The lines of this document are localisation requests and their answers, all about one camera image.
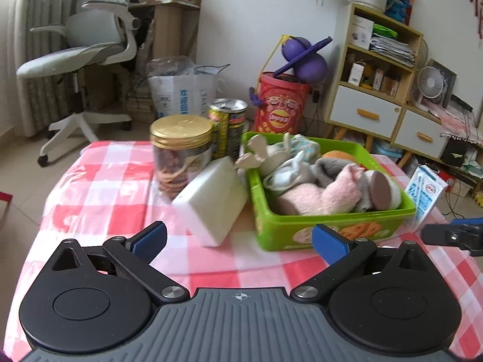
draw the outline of wooden drawer handle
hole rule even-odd
[[[433,138],[430,138],[428,135],[425,135],[424,133],[418,132],[418,137],[422,141],[426,141],[427,143],[432,143],[434,140]]]
[[[371,113],[370,111],[364,110],[364,109],[357,109],[358,115],[364,118],[369,118],[373,121],[378,121],[379,120],[379,114],[376,113]]]

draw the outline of chair backrest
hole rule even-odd
[[[76,14],[67,20],[67,38],[70,47],[92,46],[99,43],[124,41],[118,19],[109,12],[84,10],[82,4],[89,0],[76,0]],[[101,0],[128,2],[129,0]]]

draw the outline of red bucket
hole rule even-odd
[[[278,77],[285,80],[274,78],[273,72],[264,72],[260,78],[258,98],[264,103],[258,108],[254,130],[295,135],[310,85],[300,83],[292,75],[282,74]]]

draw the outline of transparent jar with cookies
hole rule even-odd
[[[204,117],[174,115],[151,125],[155,176],[174,199],[212,159],[213,124]]]

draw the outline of checkered tablecloth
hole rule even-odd
[[[401,186],[407,185],[409,179],[394,163],[384,156],[376,158]],[[182,217],[157,191],[148,142],[94,143],[82,151],[47,199],[40,231],[11,305],[4,344],[7,355],[17,361],[30,350],[18,321],[18,309],[38,272],[63,239],[75,238],[82,246],[101,245],[112,236],[131,237],[156,220],[165,222],[169,237],[165,250],[151,265],[186,286],[192,294],[197,287],[284,286],[289,292],[327,267],[312,250],[262,251],[254,238],[249,206],[222,246],[202,248],[183,225]],[[428,222],[445,220],[434,210]],[[399,232],[399,237],[384,245],[397,247],[406,239],[422,244],[404,226]],[[426,251],[463,309],[452,351],[474,357],[483,352],[483,274],[467,253],[456,248],[426,246]]]

